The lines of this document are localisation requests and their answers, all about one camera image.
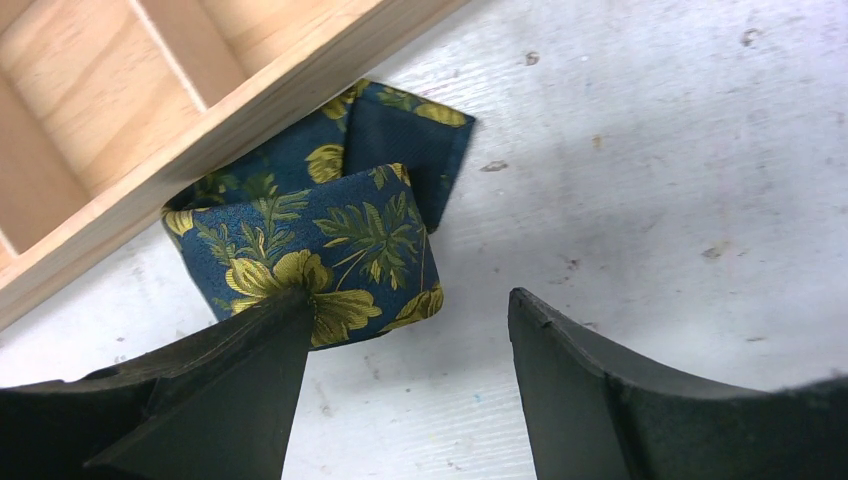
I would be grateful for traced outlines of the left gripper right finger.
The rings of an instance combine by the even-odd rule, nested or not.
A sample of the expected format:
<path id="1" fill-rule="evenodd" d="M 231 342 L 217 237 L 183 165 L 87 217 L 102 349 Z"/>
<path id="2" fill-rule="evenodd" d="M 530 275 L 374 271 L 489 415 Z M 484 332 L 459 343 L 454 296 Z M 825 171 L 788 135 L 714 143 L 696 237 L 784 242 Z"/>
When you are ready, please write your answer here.
<path id="1" fill-rule="evenodd" d="M 512 290 L 509 336 L 540 479 L 843 479 L 847 380 L 773 393 L 663 365 Z"/>

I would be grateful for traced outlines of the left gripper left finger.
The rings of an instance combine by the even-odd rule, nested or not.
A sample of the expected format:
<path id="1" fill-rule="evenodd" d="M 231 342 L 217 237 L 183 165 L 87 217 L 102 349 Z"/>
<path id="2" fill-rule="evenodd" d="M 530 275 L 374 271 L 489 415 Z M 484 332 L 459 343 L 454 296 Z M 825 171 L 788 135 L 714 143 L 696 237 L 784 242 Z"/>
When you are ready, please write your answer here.
<path id="1" fill-rule="evenodd" d="M 290 287 L 138 358 L 1 392 L 5 479 L 278 479 L 315 308 Z"/>

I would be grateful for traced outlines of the blue yellow floral tie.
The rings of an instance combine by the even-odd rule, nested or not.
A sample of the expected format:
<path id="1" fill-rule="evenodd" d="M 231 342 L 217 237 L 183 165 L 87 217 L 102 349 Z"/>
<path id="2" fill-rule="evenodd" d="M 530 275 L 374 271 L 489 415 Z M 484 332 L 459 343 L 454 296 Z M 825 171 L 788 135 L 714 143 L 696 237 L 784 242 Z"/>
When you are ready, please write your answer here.
<path id="1" fill-rule="evenodd" d="M 429 237 L 474 125 L 361 79 L 185 188 L 161 221 L 217 319 L 301 287 L 314 349 L 369 340 L 443 306 Z"/>

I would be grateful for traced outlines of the wooden compartment tray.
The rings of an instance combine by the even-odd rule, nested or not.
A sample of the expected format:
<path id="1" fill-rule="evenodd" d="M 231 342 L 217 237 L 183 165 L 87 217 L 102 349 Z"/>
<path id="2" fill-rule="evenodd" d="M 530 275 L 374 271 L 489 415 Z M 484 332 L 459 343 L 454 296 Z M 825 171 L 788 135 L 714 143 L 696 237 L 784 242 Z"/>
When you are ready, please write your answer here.
<path id="1" fill-rule="evenodd" d="M 1 323 L 456 1 L 5 1 Z"/>

